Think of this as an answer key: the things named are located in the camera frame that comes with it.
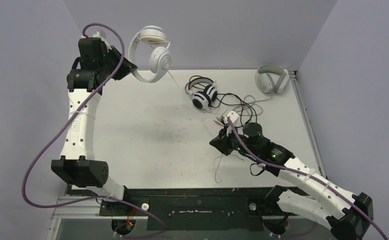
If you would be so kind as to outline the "white wired headphones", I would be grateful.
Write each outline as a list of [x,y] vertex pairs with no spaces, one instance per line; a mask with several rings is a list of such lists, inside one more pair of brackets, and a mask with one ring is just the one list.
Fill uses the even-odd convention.
[[128,48],[130,61],[136,59],[141,44],[152,48],[150,74],[134,73],[145,86],[137,96],[130,123],[133,151],[147,166],[145,174],[168,187],[220,184],[217,171],[222,158],[210,153],[207,146],[212,137],[207,125],[213,109],[206,112],[195,108],[185,86],[174,79],[169,71],[170,42],[162,28],[148,25],[133,37]]

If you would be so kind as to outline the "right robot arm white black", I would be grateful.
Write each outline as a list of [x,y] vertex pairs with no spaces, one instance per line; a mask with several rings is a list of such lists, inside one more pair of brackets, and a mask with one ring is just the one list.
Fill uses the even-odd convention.
[[270,213],[302,216],[329,229],[338,240],[363,239],[374,218],[370,196],[364,192],[355,194],[324,178],[291,151],[266,138],[260,124],[248,123],[242,132],[239,134],[228,124],[209,144],[226,156],[237,151],[260,165],[263,172],[290,182],[307,194],[302,196],[276,185],[265,197]]

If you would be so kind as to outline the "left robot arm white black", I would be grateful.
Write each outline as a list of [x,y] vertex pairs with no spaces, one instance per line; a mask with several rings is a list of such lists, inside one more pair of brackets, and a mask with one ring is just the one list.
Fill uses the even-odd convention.
[[80,56],[67,75],[70,125],[59,159],[51,161],[51,170],[65,183],[105,196],[120,215],[132,209],[129,189],[109,175],[108,163],[95,159],[94,129],[97,107],[102,96],[101,84],[115,70],[121,54],[99,37],[78,41]]

